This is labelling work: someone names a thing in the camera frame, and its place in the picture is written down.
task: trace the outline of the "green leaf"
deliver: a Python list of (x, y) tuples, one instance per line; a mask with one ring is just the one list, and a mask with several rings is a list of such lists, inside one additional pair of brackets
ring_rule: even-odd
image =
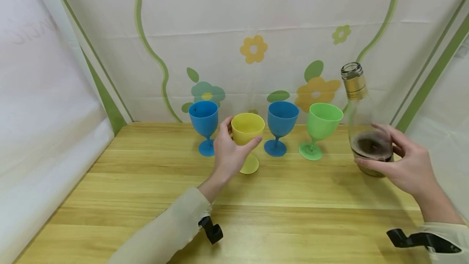
[(305, 70), (305, 81), (308, 82), (310, 79), (320, 76), (323, 69), (324, 63), (322, 61), (313, 61)]
[(275, 91), (271, 93), (270, 95), (268, 95), (267, 101), (272, 103), (275, 101), (284, 101), (284, 100), (287, 100), (288, 98), (290, 98), (290, 93), (288, 93), (287, 91), (280, 90), (280, 91)]
[(187, 75), (192, 82), (197, 83), (199, 81), (199, 74), (190, 67), (187, 68)]
[(189, 112), (189, 107), (190, 107), (191, 105), (192, 105), (192, 102), (188, 102), (188, 103), (184, 104), (184, 105), (181, 107), (182, 112), (188, 113), (188, 112)]

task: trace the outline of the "gold bottle neck foil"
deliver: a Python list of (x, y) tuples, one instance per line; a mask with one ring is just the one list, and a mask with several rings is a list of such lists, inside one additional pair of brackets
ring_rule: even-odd
[(365, 76), (360, 75), (352, 79), (344, 79), (345, 91), (349, 100), (358, 101), (367, 97)]

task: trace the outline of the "blue wine glass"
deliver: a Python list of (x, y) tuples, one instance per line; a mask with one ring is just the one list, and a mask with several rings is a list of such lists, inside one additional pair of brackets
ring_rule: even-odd
[(280, 157), (285, 155), (287, 147), (278, 139), (286, 136), (293, 129), (299, 114), (298, 107), (287, 101), (276, 101), (269, 105), (267, 123), (275, 140), (266, 141), (264, 150), (270, 156)]
[(201, 136), (206, 138), (199, 145), (199, 153), (203, 156), (213, 156), (213, 135), (218, 126), (218, 106), (212, 101), (195, 102), (189, 107), (192, 126)]

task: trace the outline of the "glass stem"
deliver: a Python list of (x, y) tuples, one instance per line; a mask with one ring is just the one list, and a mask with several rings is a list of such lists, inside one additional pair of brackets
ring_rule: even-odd
[(314, 150), (314, 146), (316, 145), (316, 141), (312, 140), (311, 145), (309, 146), (309, 150), (312, 152)]

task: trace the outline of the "hand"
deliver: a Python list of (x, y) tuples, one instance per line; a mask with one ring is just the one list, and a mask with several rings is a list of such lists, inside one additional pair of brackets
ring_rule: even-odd
[(213, 143), (215, 147), (215, 168), (213, 175), (230, 180), (243, 167), (249, 153), (259, 145), (262, 136), (253, 138), (244, 146), (238, 146), (231, 137), (232, 128), (229, 117), (220, 124), (220, 131)]
[(215, 167), (210, 177), (198, 187), (210, 203), (213, 203), (225, 184), (243, 168), (246, 157), (262, 141), (262, 136), (259, 136), (244, 146), (238, 146), (231, 138), (232, 119), (233, 117), (229, 117), (220, 124), (220, 131), (213, 142)]
[(433, 190), (439, 190), (428, 150), (414, 143), (405, 134), (388, 125), (394, 153), (402, 159), (397, 162), (381, 162), (370, 159), (356, 158), (356, 162), (366, 168), (378, 171), (404, 192), (414, 198), (428, 196)]

